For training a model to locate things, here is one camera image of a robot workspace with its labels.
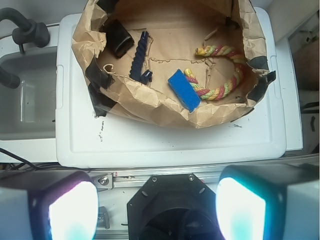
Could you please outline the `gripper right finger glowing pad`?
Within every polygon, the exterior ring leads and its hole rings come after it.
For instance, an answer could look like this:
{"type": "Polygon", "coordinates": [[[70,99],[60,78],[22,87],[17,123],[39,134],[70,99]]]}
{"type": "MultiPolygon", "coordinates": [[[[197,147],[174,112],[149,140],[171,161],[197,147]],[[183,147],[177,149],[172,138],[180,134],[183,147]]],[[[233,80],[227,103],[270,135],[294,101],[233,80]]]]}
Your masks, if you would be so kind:
{"type": "Polygon", "coordinates": [[[215,208],[226,240],[318,240],[320,168],[229,165],[220,174],[215,208]]]}

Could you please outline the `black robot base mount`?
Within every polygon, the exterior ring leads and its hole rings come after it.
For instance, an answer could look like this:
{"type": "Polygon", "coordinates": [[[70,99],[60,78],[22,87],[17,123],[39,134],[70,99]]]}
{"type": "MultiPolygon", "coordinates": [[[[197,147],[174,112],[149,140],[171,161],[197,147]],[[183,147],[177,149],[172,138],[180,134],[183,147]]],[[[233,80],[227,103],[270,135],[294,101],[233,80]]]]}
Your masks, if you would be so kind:
{"type": "Polygon", "coordinates": [[[216,194],[196,178],[148,179],[127,203],[131,240],[222,240],[216,216],[216,194]]]}

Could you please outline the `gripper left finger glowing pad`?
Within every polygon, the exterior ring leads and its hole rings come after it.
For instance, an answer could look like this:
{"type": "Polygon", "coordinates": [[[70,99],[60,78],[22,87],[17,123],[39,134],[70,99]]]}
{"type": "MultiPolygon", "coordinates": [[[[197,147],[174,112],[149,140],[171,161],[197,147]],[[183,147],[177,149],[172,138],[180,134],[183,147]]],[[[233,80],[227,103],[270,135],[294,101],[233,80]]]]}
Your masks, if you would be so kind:
{"type": "Polygon", "coordinates": [[[83,170],[0,174],[2,240],[92,240],[99,197],[83,170]]]}

